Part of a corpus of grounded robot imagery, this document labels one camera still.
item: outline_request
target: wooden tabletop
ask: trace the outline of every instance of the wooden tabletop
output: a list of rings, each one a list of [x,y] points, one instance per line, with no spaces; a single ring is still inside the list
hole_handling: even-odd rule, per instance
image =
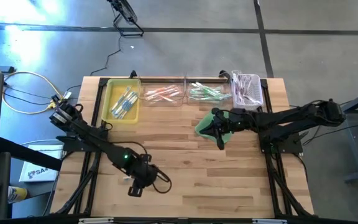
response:
[[[83,118],[91,122],[100,77],[84,77],[78,103],[84,106]],[[287,110],[284,81],[269,78],[268,89],[273,112]],[[103,154],[94,195],[92,216],[110,217],[200,217],[200,218],[271,218],[272,199],[266,162],[259,149],[257,134],[235,133],[220,151],[214,142],[195,134],[195,126],[211,108],[140,107],[137,124],[116,124],[109,132],[110,141],[137,141],[152,155],[172,180],[169,193],[159,194],[152,187],[141,198],[127,195],[131,182],[111,165]],[[102,108],[99,110],[100,124]],[[139,146],[126,144],[143,153]],[[84,153],[76,152],[63,161],[51,212],[69,199],[80,179]],[[283,155],[287,184],[298,201],[313,213],[305,172],[299,160]],[[82,209],[86,204],[85,189]],[[157,187],[166,187],[157,183]],[[277,190],[284,211],[281,190]]]

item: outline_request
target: gray floor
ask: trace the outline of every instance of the gray floor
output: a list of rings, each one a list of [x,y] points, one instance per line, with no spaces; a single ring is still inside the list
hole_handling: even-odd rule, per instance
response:
[[[258,28],[252,0],[129,2],[144,27]],[[260,0],[260,5],[266,29],[358,30],[355,0]],[[104,0],[0,0],[0,22],[5,23],[111,27],[112,20]],[[21,31],[9,26],[0,30],[0,64],[41,73],[64,91],[102,67],[106,56],[117,50],[118,38],[116,32]],[[358,35],[269,34],[267,43],[274,77],[285,79],[291,104],[328,98],[342,103],[358,96]],[[137,70],[139,75],[210,76],[222,69],[239,69],[266,77],[259,34],[146,33],[142,39],[121,39],[121,48],[110,58],[109,69],[97,75]],[[8,82],[21,90],[53,94],[35,77],[18,75]],[[42,108],[9,102],[23,110]],[[3,105],[0,136],[18,143],[54,138],[62,132],[49,123],[50,114],[27,116]],[[322,128],[320,133],[331,130]],[[304,148],[305,162],[315,213],[358,221],[358,182],[343,182],[345,175],[357,170],[346,137],[336,133],[314,140]],[[19,161],[12,164],[21,169]],[[45,203],[46,196],[17,203],[14,217],[40,215]]]

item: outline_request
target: plastic bin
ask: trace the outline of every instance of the plastic bin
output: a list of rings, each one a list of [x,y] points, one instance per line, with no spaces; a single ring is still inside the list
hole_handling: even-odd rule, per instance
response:
[[[198,87],[194,84],[200,83],[203,86],[217,90],[223,95],[228,97],[221,100],[203,98],[203,94],[199,94],[200,91],[196,90]],[[200,106],[219,106],[219,107],[231,107],[231,81],[225,78],[187,78],[186,79],[186,98],[188,105],[200,105]]]
[[[131,78],[112,78],[107,82],[106,94],[104,97],[102,120],[112,124],[135,124],[139,119],[139,99],[134,103],[132,108],[127,112],[123,119],[116,119],[111,114],[111,108],[117,103],[120,96],[125,92],[127,86],[131,86],[131,91],[134,91],[139,96],[140,81]]]
[[[181,106],[185,77],[139,77],[142,106]]]
[[[256,110],[258,107],[262,106],[264,104],[264,97],[262,94],[262,87],[260,86],[260,78],[258,75],[255,74],[241,74],[240,71],[233,71],[232,72],[233,78],[235,76],[238,77],[249,77],[250,81],[247,84],[248,86],[243,86],[242,88],[248,88],[247,89],[247,97],[242,97],[244,100],[243,102],[239,101],[239,95],[236,94],[237,92],[237,85],[233,83],[232,85],[232,95],[233,95],[233,107],[234,108],[244,108],[246,110]]]

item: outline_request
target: yellow cable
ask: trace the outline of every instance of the yellow cable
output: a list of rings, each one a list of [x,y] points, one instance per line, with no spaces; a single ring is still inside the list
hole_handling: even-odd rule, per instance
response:
[[[47,81],[47,83],[49,83],[50,86],[52,86],[52,88],[55,90],[55,92],[57,93],[57,95],[59,96],[59,98],[60,98],[60,99],[63,98],[63,96],[59,93],[59,91],[55,88],[55,86],[54,86],[47,78],[45,78],[43,75],[40,75],[40,74],[37,74],[37,73],[34,73],[34,72],[14,72],[14,73],[5,75],[4,81],[6,81],[9,77],[11,77],[11,76],[13,76],[13,75],[23,74],[23,73],[24,73],[24,74],[36,75],[36,76],[38,76],[38,77],[40,77],[40,78],[43,78],[45,81]],[[2,101],[5,103],[5,105],[6,105],[8,108],[10,108],[10,109],[12,109],[13,111],[16,111],[16,112],[18,112],[18,113],[22,113],[22,114],[39,114],[39,113],[43,113],[43,112],[45,112],[45,111],[47,111],[47,110],[50,110],[50,109],[56,107],[56,104],[55,104],[54,102],[51,102],[51,103],[50,103],[44,110],[42,110],[42,111],[36,111],[36,112],[19,111],[19,110],[13,108],[11,105],[9,105],[9,104],[6,102],[6,100],[5,100],[5,91],[6,91],[6,89],[2,92]]]

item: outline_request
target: green cloth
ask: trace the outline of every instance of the green cloth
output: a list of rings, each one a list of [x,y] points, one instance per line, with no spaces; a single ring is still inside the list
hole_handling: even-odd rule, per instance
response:
[[[229,113],[224,111],[223,112],[223,116],[225,118],[229,118]],[[211,122],[213,121],[214,119],[214,115],[212,114],[212,112],[209,112],[196,126],[195,128],[195,131],[196,133],[199,135],[199,136],[202,136],[204,138],[208,138],[212,141],[214,141],[216,143],[216,138],[215,137],[212,137],[212,136],[209,136],[207,134],[201,134],[200,131],[202,129],[204,129],[205,127],[207,127],[209,124],[211,124]],[[223,143],[227,143],[230,138],[232,136],[232,133],[227,133],[227,134],[223,134],[222,135],[222,140],[223,140]]]

